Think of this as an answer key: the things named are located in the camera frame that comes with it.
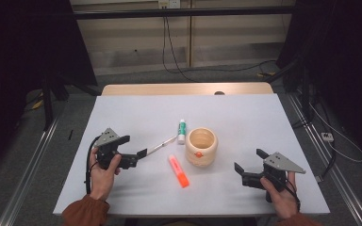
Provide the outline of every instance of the marker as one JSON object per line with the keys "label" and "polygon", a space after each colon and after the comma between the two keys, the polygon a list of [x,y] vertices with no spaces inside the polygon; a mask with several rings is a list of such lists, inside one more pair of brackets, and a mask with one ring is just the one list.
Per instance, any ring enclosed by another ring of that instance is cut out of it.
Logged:
{"label": "marker", "polygon": [[175,158],[173,154],[169,156],[170,164],[172,165],[173,171],[177,176],[178,182],[184,188],[189,185],[189,181],[184,171],[181,169],[181,165],[178,163],[178,160]]}

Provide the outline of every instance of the black cable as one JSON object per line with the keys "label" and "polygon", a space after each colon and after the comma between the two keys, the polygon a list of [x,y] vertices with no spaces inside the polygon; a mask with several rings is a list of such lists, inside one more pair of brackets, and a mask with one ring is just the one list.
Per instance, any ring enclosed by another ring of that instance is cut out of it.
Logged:
{"label": "black cable", "polygon": [[[270,59],[270,60],[265,60],[263,62],[260,62],[254,66],[250,66],[250,67],[247,67],[247,68],[241,68],[241,69],[187,69],[187,70],[181,70],[179,67],[178,67],[178,64],[177,64],[177,60],[176,60],[176,57],[175,57],[175,53],[174,53],[174,50],[173,50],[173,42],[172,42],[172,37],[170,35],[170,26],[169,26],[169,21],[168,21],[168,18],[167,17],[163,17],[163,21],[164,21],[164,41],[163,41],[163,50],[162,50],[162,63],[163,63],[163,66],[165,68],[165,70],[168,72],[168,73],[187,73],[187,72],[204,72],[204,71],[209,71],[209,72],[227,72],[227,73],[232,73],[232,72],[241,72],[241,71],[246,71],[246,70],[250,70],[250,69],[253,69],[253,68],[256,68],[256,67],[259,67],[260,68],[260,71],[263,73],[263,70],[261,68],[261,66],[265,63],[269,63],[269,62],[275,62],[276,60],[275,59]],[[170,41],[170,45],[172,47],[172,54],[173,54],[173,58],[174,58],[174,62],[175,62],[175,65],[177,67],[177,71],[176,72],[172,72],[170,71],[167,67],[166,67],[166,63],[164,61],[164,50],[166,48],[166,23],[167,23],[167,30],[168,30],[168,37],[169,37],[169,41]]]}
{"label": "black cable", "polygon": [[92,168],[98,163],[98,161],[96,161],[94,164],[92,164],[92,166],[90,166],[90,173],[92,171]]}
{"label": "black cable", "polygon": [[191,82],[195,82],[195,83],[200,83],[199,81],[196,81],[196,80],[193,80],[193,79],[190,79],[188,77],[186,77],[183,72],[181,71],[181,69],[178,67],[178,63],[177,63],[177,59],[175,57],[175,53],[174,53],[174,49],[173,49],[173,42],[172,42],[172,37],[170,35],[170,26],[169,26],[169,19],[167,17],[163,17],[163,20],[164,20],[164,44],[163,44],[163,56],[162,56],[162,59],[163,59],[163,65],[164,65],[164,68],[166,69],[167,72],[170,73],[170,71],[167,69],[166,67],[166,64],[164,63],[164,48],[166,47],[166,23],[167,23],[167,34],[169,36],[169,41],[170,41],[170,46],[172,47],[172,53],[173,53],[173,59],[174,59],[174,62],[175,62],[175,66],[177,67],[178,71],[189,81]]}
{"label": "black cable", "polygon": [[[320,102],[320,106],[321,106],[321,108],[322,108],[322,111],[324,112],[324,115],[325,115],[325,118],[326,118],[326,120],[327,120],[327,123],[328,123],[330,126],[332,126],[332,125],[331,125],[331,121],[330,121],[330,119],[329,119],[329,117],[328,117],[328,113],[327,113],[327,111],[326,111],[326,109],[325,109],[325,107],[324,107],[324,105],[323,105],[322,102]],[[326,128],[326,126],[323,124],[323,121],[321,121],[321,122],[322,122],[322,126],[324,127],[324,129],[325,129],[326,131],[328,131],[327,128]],[[330,133],[331,133],[332,137],[334,137],[334,132],[333,132],[332,129],[331,129]],[[335,147],[335,142],[331,143],[331,146],[333,147],[333,149],[332,149],[332,151],[331,151],[331,159],[330,159],[329,162],[328,162],[327,168],[325,169],[325,171],[324,171],[324,172],[322,173],[322,175],[321,175],[322,180],[325,178],[325,176],[326,176],[326,174],[328,173],[328,171],[334,166],[335,162],[337,161],[337,152],[335,151],[335,148],[336,148],[336,147]]]}
{"label": "black cable", "polygon": [[88,149],[88,155],[87,155],[87,165],[86,165],[86,172],[85,172],[85,188],[86,188],[86,191],[87,191],[87,194],[90,194],[91,193],[91,170],[90,168],[92,169],[92,167],[97,163],[94,163],[91,167],[90,167],[90,155],[91,155],[91,150],[92,150],[92,147],[93,147],[93,144],[96,142],[96,140],[99,139],[99,137],[101,136],[98,136],[96,137],[92,143],[90,144],[90,148]]}
{"label": "black cable", "polygon": [[293,196],[293,198],[296,201],[296,205],[298,208],[298,212],[301,210],[301,201],[298,198],[298,194],[296,193],[296,188],[295,186],[290,182],[290,180],[287,179],[287,182],[289,182],[292,187],[293,187],[293,191],[286,185],[286,183],[281,182],[280,180],[278,180],[278,178],[274,177],[273,175],[266,173],[266,177],[270,176],[274,181],[276,181],[278,184],[280,184],[287,192],[289,192],[289,194],[291,196]]}
{"label": "black cable", "polygon": [[[315,89],[316,93],[314,95],[312,95],[312,103],[310,103],[309,105],[311,105],[313,108],[316,107],[316,105],[320,102],[318,101],[320,98],[318,97],[318,93],[317,93],[317,90]],[[300,101],[302,101],[302,94],[300,94],[298,96],[298,99],[300,99]],[[297,129],[297,128],[300,128],[300,127],[303,127],[303,126],[307,126],[309,123],[311,123],[315,117],[316,117],[316,114],[314,112],[313,109],[310,108],[310,118],[309,119],[306,119],[306,121],[304,122],[304,118],[302,119],[299,119],[298,121],[294,122],[293,124],[291,124],[290,126],[292,127],[292,129]]]}

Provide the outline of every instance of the white sheet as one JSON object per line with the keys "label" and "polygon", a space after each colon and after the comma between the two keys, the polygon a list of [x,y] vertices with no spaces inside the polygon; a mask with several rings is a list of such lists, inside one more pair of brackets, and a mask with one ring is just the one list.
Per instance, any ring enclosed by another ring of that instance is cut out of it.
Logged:
{"label": "white sheet", "polygon": [[[329,213],[304,153],[289,125],[276,94],[222,96],[101,96],[90,115],[67,181],[54,214],[85,195],[85,162],[92,140],[112,128],[119,136],[131,136],[119,147],[136,153],[176,135],[184,119],[187,132],[211,129],[219,139],[214,163],[205,169],[192,166],[184,145],[176,142],[141,159],[136,168],[123,169],[107,199],[109,213],[126,217],[260,216],[273,214],[265,191],[243,186],[234,162],[245,171],[261,172],[257,148],[280,152],[306,170],[297,174],[301,212]],[[168,162],[174,154],[189,178],[181,188]]]}

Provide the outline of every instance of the white bottle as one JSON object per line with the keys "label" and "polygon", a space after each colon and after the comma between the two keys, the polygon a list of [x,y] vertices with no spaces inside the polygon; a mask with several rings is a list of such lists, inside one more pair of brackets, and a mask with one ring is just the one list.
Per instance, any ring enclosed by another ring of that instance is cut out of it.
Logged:
{"label": "white bottle", "polygon": [[185,143],[185,134],[187,131],[187,125],[185,124],[184,120],[181,120],[178,124],[178,144],[184,144]]}

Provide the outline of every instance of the glue stick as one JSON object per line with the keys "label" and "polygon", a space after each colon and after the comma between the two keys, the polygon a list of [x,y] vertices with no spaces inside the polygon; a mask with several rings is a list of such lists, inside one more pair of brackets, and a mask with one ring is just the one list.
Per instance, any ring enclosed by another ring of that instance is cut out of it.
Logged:
{"label": "glue stick", "polygon": [[182,171],[181,165],[178,163],[178,160],[173,154],[169,156],[170,165],[172,165],[173,171],[177,176],[178,182],[184,188],[189,185],[189,181],[184,171]]}
{"label": "glue stick", "polygon": [[178,144],[185,143],[185,134],[186,134],[186,127],[185,120],[181,120],[178,124]]}

